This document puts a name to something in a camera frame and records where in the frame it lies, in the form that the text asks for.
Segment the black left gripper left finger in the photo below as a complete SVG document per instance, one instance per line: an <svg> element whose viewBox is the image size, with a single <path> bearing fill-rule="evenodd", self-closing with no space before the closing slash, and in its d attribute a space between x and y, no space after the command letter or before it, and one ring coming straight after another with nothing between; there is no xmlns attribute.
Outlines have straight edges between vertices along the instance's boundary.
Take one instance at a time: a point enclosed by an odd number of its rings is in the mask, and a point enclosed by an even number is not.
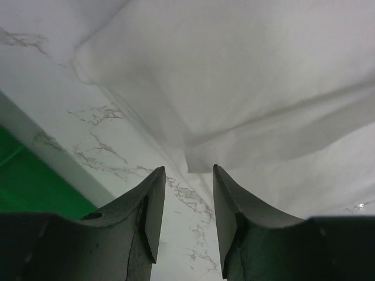
<svg viewBox="0 0 375 281"><path fill-rule="evenodd" d="M165 202L164 167L80 219L76 280L149 280Z"/></svg>

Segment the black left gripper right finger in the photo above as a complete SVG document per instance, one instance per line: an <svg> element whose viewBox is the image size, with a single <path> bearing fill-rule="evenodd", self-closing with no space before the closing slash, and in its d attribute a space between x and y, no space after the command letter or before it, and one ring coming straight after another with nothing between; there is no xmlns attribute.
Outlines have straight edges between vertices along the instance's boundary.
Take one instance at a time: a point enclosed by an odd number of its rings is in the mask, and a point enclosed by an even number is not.
<svg viewBox="0 0 375 281"><path fill-rule="evenodd" d="M223 279L229 278L236 243L252 226L283 228L303 221L244 189L219 165L213 166L213 198Z"/></svg>

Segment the white t shirt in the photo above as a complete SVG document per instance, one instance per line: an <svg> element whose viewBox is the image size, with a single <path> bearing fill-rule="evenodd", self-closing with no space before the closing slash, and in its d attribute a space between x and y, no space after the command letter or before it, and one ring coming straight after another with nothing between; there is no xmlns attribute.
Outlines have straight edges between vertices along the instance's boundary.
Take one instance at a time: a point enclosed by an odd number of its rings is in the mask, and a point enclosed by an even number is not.
<svg viewBox="0 0 375 281"><path fill-rule="evenodd" d="M374 213L373 1L130 1L72 64L188 182Z"/></svg>

